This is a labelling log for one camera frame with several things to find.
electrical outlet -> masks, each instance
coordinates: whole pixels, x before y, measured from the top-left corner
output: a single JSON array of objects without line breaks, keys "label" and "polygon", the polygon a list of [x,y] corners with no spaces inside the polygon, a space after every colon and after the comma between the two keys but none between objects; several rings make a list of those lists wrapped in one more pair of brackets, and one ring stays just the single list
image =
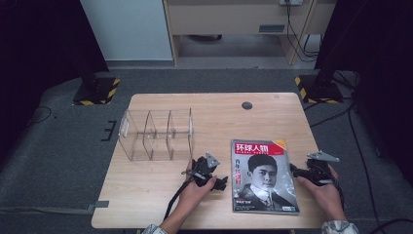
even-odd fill
[{"label": "electrical outlet", "polygon": [[280,5],[286,6],[287,3],[290,6],[301,6],[303,5],[303,0],[280,0]]}]

acrylic divider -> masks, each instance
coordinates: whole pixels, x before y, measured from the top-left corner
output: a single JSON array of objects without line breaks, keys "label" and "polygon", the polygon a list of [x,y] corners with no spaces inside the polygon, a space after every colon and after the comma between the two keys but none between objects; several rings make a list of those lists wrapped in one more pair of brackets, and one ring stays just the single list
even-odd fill
[{"label": "acrylic divider", "polygon": [[131,161],[189,160],[193,120],[188,110],[126,110],[119,141]]}]

white wall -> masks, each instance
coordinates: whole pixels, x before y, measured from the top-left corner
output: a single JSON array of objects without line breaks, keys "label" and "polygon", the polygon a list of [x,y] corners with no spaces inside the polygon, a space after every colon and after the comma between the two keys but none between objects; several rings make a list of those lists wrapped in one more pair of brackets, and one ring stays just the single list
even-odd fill
[{"label": "white wall", "polygon": [[162,0],[81,0],[106,60],[172,60]]}]

yellow and black hazard tape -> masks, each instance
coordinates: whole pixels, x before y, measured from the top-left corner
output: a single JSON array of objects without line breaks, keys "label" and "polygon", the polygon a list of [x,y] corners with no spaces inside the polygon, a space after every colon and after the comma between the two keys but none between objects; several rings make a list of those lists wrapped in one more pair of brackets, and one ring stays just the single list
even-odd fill
[{"label": "yellow and black hazard tape", "polygon": [[116,78],[113,81],[112,87],[110,88],[110,91],[108,92],[107,98],[105,99],[100,99],[100,100],[89,100],[89,99],[84,99],[84,100],[78,100],[78,101],[73,101],[74,105],[94,105],[94,104],[107,104],[109,103],[113,96],[116,93],[116,89],[118,88],[119,82],[121,79]]},{"label": "yellow and black hazard tape", "polygon": [[301,98],[305,103],[340,103],[340,99],[334,99],[334,98],[313,98],[313,97],[308,97],[306,89],[303,86],[303,83],[301,82],[300,77],[295,77],[295,84],[297,85],[298,91],[300,92]]}]

magazine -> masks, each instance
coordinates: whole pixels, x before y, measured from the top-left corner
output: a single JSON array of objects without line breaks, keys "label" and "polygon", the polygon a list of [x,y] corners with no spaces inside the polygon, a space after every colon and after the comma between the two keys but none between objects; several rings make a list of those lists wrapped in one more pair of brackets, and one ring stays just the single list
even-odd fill
[{"label": "magazine", "polygon": [[233,212],[298,215],[285,141],[231,141]]}]

